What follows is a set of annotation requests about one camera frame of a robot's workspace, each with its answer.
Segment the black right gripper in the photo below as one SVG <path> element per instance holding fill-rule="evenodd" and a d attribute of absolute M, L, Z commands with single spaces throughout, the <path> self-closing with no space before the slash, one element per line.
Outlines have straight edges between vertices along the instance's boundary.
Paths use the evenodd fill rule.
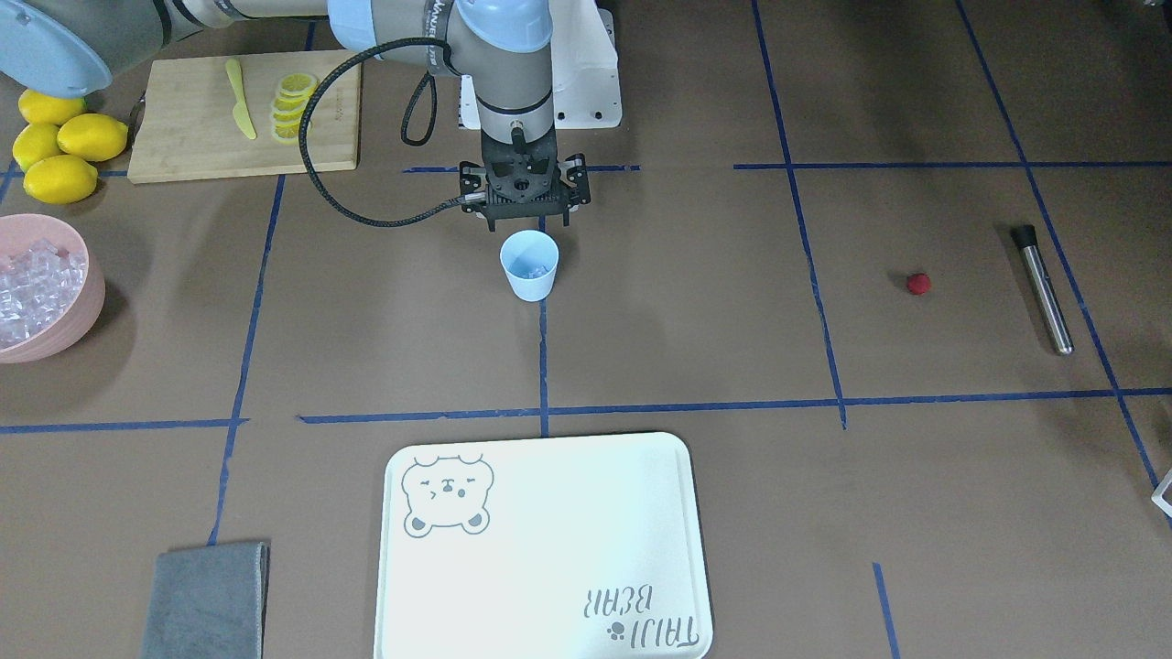
<path fill-rule="evenodd" d="M 482 131 L 482 158 L 491 184 L 515 184 L 522 177 L 534 179 L 531 184 L 552 181 L 558 164 L 556 129 L 536 141 L 522 141 L 522 147 Z"/>

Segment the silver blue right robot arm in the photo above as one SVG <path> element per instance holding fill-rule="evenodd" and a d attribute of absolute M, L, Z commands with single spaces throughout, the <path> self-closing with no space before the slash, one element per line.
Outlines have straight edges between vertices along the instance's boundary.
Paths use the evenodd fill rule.
<path fill-rule="evenodd" d="M 292 46 L 323 27 L 350 50 L 473 80 L 486 167 L 557 161 L 548 1 L 5 1 L 4 75 L 80 98 L 162 54 Z"/>

